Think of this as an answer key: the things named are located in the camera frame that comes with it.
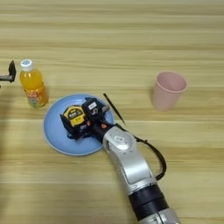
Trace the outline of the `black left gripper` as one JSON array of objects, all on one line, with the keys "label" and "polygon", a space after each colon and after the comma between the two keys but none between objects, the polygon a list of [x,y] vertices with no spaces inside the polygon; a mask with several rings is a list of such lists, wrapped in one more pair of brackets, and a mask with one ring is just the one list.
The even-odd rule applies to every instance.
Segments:
[{"label": "black left gripper", "polygon": [[9,65],[9,75],[0,75],[0,81],[13,82],[16,78],[17,70],[14,61]]}]

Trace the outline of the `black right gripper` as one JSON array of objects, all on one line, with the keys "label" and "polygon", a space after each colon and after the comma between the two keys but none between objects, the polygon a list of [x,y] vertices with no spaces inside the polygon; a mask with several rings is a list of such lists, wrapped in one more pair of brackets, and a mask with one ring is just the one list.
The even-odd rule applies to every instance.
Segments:
[{"label": "black right gripper", "polygon": [[[106,113],[110,109],[109,105],[102,107],[102,113]],[[72,120],[72,123],[63,115],[59,115],[71,139],[81,139],[86,136],[95,137],[101,141],[106,133],[114,127],[113,123],[107,122],[100,116],[79,115]]]}]

